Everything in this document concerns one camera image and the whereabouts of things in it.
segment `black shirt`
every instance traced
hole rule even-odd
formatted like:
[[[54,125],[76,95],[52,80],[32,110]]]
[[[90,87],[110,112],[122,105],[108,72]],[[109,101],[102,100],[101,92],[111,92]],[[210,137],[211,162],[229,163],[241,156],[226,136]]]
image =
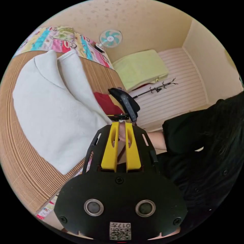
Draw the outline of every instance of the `black shirt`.
[[[181,233],[195,228],[213,213],[230,192],[243,165],[235,155],[235,148],[244,148],[243,129],[231,145],[233,157],[228,157],[229,160],[219,162],[211,152],[211,138],[204,131],[215,113],[213,105],[163,124],[167,152],[157,156],[162,174],[179,187],[187,204]]]

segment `fan blade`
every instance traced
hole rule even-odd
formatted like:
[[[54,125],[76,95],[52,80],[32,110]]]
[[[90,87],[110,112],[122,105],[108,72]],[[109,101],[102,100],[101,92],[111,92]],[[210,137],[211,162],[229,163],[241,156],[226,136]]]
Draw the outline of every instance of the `fan blade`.
[[[119,36],[119,35],[120,35],[120,33],[114,32],[111,36],[115,37],[115,36]]]
[[[101,41],[102,42],[106,42],[107,41],[107,38],[101,37]]]
[[[112,46],[114,44],[113,41],[109,41],[108,43],[106,43],[107,46]]]
[[[116,41],[117,44],[119,43],[119,38],[114,37],[114,40]]]
[[[110,33],[110,31],[109,31],[109,30],[108,30],[108,31],[106,31],[106,32],[105,32],[105,36],[106,36],[106,37],[110,36],[110,35],[109,35],[109,33]]]

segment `person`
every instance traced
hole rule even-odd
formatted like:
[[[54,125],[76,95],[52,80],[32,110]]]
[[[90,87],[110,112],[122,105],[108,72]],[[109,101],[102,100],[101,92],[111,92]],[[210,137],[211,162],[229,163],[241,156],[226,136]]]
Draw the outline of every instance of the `person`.
[[[206,220],[234,185],[244,161],[244,92],[208,109],[166,120],[163,132],[148,132],[160,172],[180,189],[188,213],[175,233],[186,234]],[[119,139],[125,141],[125,125]]]

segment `black hair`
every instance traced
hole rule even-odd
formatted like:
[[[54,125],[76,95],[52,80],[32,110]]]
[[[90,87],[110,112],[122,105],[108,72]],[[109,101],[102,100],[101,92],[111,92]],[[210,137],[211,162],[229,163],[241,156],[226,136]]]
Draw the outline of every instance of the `black hair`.
[[[205,135],[211,137],[211,151],[221,161],[235,155],[244,159],[244,148],[241,144],[244,130],[244,91],[217,102],[214,106],[214,115],[209,119]],[[233,142],[239,140],[239,147],[233,148]]]

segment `woven bamboo mat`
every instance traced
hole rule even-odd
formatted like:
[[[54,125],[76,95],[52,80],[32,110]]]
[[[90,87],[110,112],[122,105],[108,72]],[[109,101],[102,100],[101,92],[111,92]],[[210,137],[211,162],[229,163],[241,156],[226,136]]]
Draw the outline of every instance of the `woven bamboo mat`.
[[[5,176],[19,200],[36,214],[60,187],[82,168],[82,160],[69,173],[62,175],[41,158],[26,139],[18,122],[12,92],[23,66],[45,51],[32,51],[14,57],[0,86],[0,161]],[[94,92],[108,93],[108,88],[123,87],[118,74],[96,62],[81,58]]]

